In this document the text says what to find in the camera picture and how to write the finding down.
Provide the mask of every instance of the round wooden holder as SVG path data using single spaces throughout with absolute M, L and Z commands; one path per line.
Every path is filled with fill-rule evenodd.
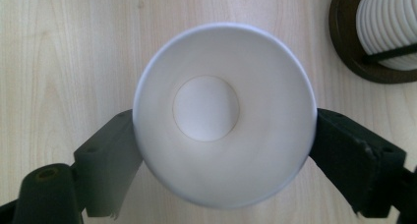
M 398 71 L 381 64 L 364 64 L 367 55 L 356 31 L 356 12 L 361 0 L 332 0 L 328 24 L 334 48 L 343 63 L 355 74 L 379 84 L 417 81 L 417 70 Z

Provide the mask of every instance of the stacked white cups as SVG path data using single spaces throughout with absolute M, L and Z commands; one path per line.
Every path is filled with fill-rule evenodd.
M 417 43 L 417 0 L 361 0 L 356 29 L 367 54 Z M 417 69 L 417 53 L 381 62 L 400 71 Z

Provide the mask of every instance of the white paper cup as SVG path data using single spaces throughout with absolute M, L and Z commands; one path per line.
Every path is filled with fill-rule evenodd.
M 150 60 L 133 122 L 144 161 L 170 191 L 217 208 L 285 187 L 310 152 L 317 108 L 295 56 L 250 26 L 187 30 Z

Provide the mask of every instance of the wood grain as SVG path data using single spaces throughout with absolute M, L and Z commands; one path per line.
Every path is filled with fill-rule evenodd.
M 298 57 L 318 106 L 343 113 L 417 161 L 417 83 L 373 84 L 352 74 L 328 34 L 331 0 L 0 0 L 0 203 L 40 166 L 72 152 L 132 107 L 139 76 L 177 33 L 212 22 L 265 29 Z M 190 204 L 140 168 L 116 223 L 394 223 L 355 215 L 309 159 L 282 192 L 213 210 Z M 86 218 L 86 223 L 114 223 Z

